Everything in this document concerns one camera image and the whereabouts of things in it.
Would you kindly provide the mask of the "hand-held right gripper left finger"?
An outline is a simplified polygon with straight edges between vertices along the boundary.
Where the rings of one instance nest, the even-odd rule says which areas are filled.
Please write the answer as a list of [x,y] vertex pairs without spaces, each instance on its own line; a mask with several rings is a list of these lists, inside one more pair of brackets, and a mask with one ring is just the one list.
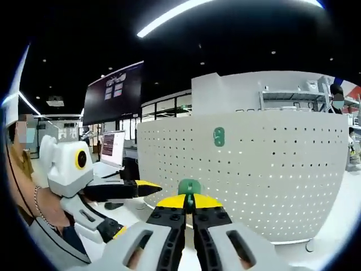
[[140,221],[110,241],[93,270],[178,270],[185,247],[186,196],[161,200]]

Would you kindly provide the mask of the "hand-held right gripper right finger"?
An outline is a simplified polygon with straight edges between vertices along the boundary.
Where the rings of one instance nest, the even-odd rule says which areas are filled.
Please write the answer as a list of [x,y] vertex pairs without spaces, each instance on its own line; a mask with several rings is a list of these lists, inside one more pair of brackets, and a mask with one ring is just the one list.
[[284,270],[274,246],[241,223],[233,223],[216,199],[193,194],[194,245],[202,270]]

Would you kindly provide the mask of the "person's left hand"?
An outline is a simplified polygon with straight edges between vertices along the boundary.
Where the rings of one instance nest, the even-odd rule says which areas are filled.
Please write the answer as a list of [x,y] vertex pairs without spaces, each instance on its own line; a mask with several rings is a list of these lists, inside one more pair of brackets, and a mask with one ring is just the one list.
[[43,214],[46,221],[60,232],[65,227],[70,226],[70,222],[60,205],[60,197],[51,192],[49,188],[39,189],[37,203],[39,211]]

